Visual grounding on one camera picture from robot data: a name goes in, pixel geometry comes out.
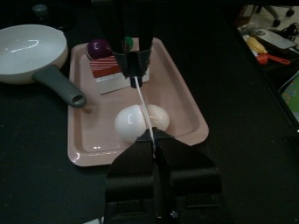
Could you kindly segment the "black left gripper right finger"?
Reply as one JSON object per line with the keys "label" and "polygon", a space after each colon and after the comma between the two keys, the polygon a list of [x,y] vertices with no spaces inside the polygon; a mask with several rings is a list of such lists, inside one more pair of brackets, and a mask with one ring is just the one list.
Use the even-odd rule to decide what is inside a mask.
{"label": "black left gripper right finger", "polygon": [[211,159],[153,129],[153,209],[156,224],[233,224]]}

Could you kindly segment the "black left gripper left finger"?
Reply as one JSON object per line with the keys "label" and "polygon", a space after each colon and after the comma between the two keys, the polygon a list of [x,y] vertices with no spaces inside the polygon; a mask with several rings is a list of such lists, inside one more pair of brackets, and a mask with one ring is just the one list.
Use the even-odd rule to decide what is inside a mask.
{"label": "black left gripper left finger", "polygon": [[155,224],[152,153],[147,130],[109,166],[104,224]]}

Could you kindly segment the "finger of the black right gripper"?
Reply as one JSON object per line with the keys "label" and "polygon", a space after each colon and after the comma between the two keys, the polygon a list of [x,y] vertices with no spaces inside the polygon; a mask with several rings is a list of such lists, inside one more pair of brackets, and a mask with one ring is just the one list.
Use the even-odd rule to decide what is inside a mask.
{"label": "finger of the black right gripper", "polygon": [[152,40],[157,20],[157,1],[139,0],[136,2],[136,22],[139,50],[129,53],[129,76],[143,77],[149,63]]}
{"label": "finger of the black right gripper", "polygon": [[120,0],[92,0],[100,30],[109,44],[123,75],[129,76],[124,31],[124,15]]}

